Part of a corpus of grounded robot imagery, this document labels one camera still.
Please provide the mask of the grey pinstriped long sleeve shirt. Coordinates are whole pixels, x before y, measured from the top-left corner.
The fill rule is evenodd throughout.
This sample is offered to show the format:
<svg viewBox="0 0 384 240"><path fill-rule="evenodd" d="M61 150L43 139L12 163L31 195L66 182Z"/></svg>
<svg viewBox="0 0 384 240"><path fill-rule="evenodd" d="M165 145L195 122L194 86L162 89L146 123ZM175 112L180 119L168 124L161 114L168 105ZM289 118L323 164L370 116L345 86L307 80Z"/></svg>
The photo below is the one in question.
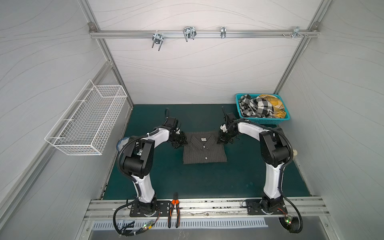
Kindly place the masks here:
<svg viewBox="0 0 384 240"><path fill-rule="evenodd" d="M218 132L185 133L187 144L183 150L183 164L226 163L225 148L218 144Z"/></svg>

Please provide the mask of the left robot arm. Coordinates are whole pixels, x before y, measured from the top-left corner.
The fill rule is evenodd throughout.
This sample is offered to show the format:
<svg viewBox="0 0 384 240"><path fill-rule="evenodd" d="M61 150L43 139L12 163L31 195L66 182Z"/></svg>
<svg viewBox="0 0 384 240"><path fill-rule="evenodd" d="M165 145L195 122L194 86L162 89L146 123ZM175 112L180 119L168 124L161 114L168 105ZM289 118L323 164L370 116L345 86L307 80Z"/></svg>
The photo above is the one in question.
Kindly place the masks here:
<svg viewBox="0 0 384 240"><path fill-rule="evenodd" d="M152 187L150 171L153 167L155 148L171 143L173 148L187 144L187 138L180 130L179 120L166 117L165 122L142 136L123 138L117 143L117 167L129 178L137 192L138 206L147 212L154 212L157 197Z"/></svg>

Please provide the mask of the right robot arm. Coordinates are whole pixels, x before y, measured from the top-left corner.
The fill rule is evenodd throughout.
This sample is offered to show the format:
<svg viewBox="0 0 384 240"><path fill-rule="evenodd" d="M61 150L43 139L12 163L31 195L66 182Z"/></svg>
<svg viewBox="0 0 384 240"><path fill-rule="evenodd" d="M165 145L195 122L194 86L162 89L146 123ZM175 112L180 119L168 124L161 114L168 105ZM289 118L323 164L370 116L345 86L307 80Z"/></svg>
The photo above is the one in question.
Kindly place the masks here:
<svg viewBox="0 0 384 240"><path fill-rule="evenodd" d="M287 165L293 160L293 148L279 128L270 128L246 119L237 119L233 113L224 114L225 123L220 126L219 144L231 143L239 134L260 142L261 156L266 164L262 210L271 215L284 203L283 177Z"/></svg>

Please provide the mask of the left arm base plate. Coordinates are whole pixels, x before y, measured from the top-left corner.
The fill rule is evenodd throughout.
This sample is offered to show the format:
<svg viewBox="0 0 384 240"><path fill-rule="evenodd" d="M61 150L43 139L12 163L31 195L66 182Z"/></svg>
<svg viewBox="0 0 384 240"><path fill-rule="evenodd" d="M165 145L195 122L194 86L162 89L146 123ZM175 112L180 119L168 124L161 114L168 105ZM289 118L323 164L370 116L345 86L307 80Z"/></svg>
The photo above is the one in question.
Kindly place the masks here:
<svg viewBox="0 0 384 240"><path fill-rule="evenodd" d="M167 217L169 215L170 206L170 201L152 201L151 203L137 202L131 205L130 217Z"/></svg>

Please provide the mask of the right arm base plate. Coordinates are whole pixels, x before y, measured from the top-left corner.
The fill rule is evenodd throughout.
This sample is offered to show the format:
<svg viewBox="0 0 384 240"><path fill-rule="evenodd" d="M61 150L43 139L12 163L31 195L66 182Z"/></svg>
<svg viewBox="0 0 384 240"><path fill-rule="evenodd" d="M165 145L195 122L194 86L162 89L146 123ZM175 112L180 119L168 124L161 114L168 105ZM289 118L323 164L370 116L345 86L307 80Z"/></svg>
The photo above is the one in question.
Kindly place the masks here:
<svg viewBox="0 0 384 240"><path fill-rule="evenodd" d="M246 199L245 208L248 215L284 215L287 208L282 198L278 199Z"/></svg>

